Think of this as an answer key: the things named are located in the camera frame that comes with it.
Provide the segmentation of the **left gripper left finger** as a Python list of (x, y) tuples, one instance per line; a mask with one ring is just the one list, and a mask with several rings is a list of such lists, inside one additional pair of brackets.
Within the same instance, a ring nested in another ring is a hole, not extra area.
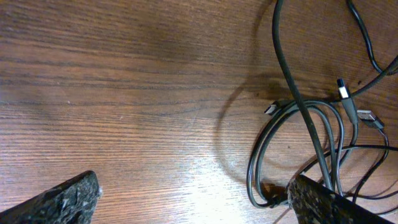
[(96, 173), (88, 170), (1, 212), (1, 223), (91, 223), (100, 196)]

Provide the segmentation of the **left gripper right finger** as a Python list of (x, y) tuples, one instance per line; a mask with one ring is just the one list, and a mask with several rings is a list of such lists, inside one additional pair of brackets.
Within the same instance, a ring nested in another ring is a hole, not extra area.
[(304, 175), (289, 182), (287, 198), (300, 224), (389, 223), (382, 216), (395, 212), (372, 213)]

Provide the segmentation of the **black usb cable long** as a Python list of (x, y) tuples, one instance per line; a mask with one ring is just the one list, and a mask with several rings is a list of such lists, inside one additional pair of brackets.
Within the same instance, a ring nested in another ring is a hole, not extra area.
[[(347, 1), (346, 2), (348, 5), (348, 8), (354, 18), (356, 19), (356, 22), (359, 25), (359, 28), (361, 30), (361, 33), (364, 38), (364, 42), (366, 44), (366, 50), (368, 53), (368, 57), (373, 65), (373, 67), (379, 72), (379, 75), (374, 78), (371, 82), (369, 82), (367, 85), (359, 89), (358, 91), (354, 93), (350, 93), (348, 88), (345, 86), (344, 81), (342, 79), (338, 80), (338, 91), (339, 91), (339, 96), (340, 99), (338, 100), (340, 103), (343, 104), (343, 107), (346, 111), (346, 114), (348, 115), (348, 118), (353, 125), (353, 137), (351, 140), (351, 144), (355, 144), (358, 138), (358, 115), (356, 112), (356, 106), (353, 101), (353, 97), (362, 94), (363, 92), (367, 91), (371, 87), (373, 87), (375, 84), (377, 84), (379, 81), (381, 81), (385, 76), (388, 75), (393, 75), (397, 73), (397, 59), (395, 58), (384, 70), (382, 70), (377, 62), (375, 61), (374, 54), (373, 54), (373, 48), (371, 44), (371, 40), (369, 38), (367, 29), (364, 25), (364, 22), (360, 15), (358, 14), (358, 11), (356, 10), (354, 4), (352, 1)], [(310, 114), (308, 112), (307, 105), (309, 104), (309, 101), (305, 101), (298, 88), (295, 85), (294, 78), (290, 73), (289, 67), (287, 65), (287, 62), (285, 60), (283, 51), (282, 51), (282, 46), (280, 44), (280, 39), (279, 39), (279, 19), (280, 19), (280, 12), (282, 10), (282, 5), (283, 5), (283, 0), (277, 0), (275, 9), (274, 9), (274, 14), (272, 18), (272, 40), (274, 44), (274, 49), (275, 53), (277, 56), (277, 59), (279, 61), (279, 65), (282, 69), (282, 72), (284, 74), (284, 78), (289, 86), (290, 92), (295, 100), (294, 105), (298, 107), (299, 111), (301, 112), (305, 124), (307, 125), (308, 132), (310, 134), (310, 137), (312, 139), (314, 148), (317, 153), (317, 158), (320, 163), (320, 168), (321, 172), (325, 181), (325, 185), (327, 188), (330, 190), (337, 189), (338, 193), (340, 195), (343, 194), (342, 191), (342, 186), (340, 182), (340, 163), (343, 161), (347, 156), (348, 153), (345, 155), (341, 155), (341, 152), (343, 150), (343, 140), (339, 140), (339, 146), (338, 146), (338, 152), (334, 152), (334, 149), (331, 149), (331, 155), (332, 155), (332, 165), (331, 165), (331, 174), (328, 173), (328, 170), (326, 168), (326, 160), (324, 156), (322, 155), (322, 149), (320, 145), (320, 140), (318, 138), (318, 134), (316, 131), (316, 128), (314, 126), (314, 123), (310, 117)]]

